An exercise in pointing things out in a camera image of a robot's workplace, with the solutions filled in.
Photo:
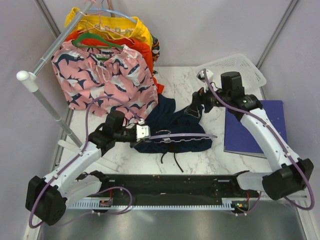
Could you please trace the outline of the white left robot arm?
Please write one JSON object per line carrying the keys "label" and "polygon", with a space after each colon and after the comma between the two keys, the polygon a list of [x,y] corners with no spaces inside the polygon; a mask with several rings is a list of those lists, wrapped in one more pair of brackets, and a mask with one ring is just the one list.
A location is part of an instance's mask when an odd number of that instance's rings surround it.
{"label": "white left robot arm", "polygon": [[125,115],[114,111],[107,115],[93,132],[86,136],[73,156],[44,177],[34,176],[28,183],[25,207],[30,211],[28,224],[32,229],[33,217],[49,226],[56,224],[74,203],[93,194],[106,196],[110,191],[108,182],[89,174],[79,176],[87,167],[103,157],[117,142],[136,144],[151,136],[150,127],[144,120],[124,126]]}

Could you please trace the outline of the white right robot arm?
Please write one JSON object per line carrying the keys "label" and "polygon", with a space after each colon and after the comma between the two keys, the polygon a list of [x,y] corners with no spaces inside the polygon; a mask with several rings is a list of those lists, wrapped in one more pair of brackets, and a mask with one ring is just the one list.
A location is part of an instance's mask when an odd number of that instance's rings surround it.
{"label": "white right robot arm", "polygon": [[200,113],[200,107],[208,113],[214,107],[224,107],[253,136],[268,160],[271,172],[239,173],[229,184],[229,191],[235,197],[242,196],[247,190],[264,192],[272,200],[288,198],[289,195],[307,189],[310,200],[314,195],[309,183],[314,165],[308,158],[302,159],[271,123],[262,103],[253,94],[247,94],[242,76],[237,71],[220,75],[221,87],[213,89],[210,78],[213,73],[202,69],[196,77],[204,83],[192,94],[191,104],[186,112],[193,116]]}

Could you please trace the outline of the navy blue shorts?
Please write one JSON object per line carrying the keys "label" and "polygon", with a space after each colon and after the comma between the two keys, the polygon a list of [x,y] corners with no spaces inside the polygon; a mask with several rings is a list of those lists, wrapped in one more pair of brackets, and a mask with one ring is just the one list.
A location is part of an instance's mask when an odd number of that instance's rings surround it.
{"label": "navy blue shorts", "polygon": [[[185,114],[183,108],[176,111],[176,101],[173,98],[167,98],[162,94],[158,95],[158,105],[147,116],[145,122],[150,127],[151,135],[175,134],[175,133],[206,133],[200,125],[201,117],[193,117]],[[134,149],[142,154],[173,154],[173,159],[183,172],[183,169],[177,161],[177,154],[188,152],[203,152],[212,147],[213,140],[200,140],[179,143],[157,143],[151,141],[138,145]]]}

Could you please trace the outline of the translucent lilac hanger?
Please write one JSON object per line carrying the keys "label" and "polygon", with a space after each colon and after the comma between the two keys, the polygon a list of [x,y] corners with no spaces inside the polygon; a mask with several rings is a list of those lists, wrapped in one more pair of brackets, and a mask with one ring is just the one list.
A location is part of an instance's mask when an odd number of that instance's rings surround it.
{"label": "translucent lilac hanger", "polygon": [[191,141],[202,141],[202,140],[214,140],[218,137],[214,134],[207,133],[166,133],[158,134],[147,137],[144,139],[146,142],[156,142],[156,143],[187,143]]}

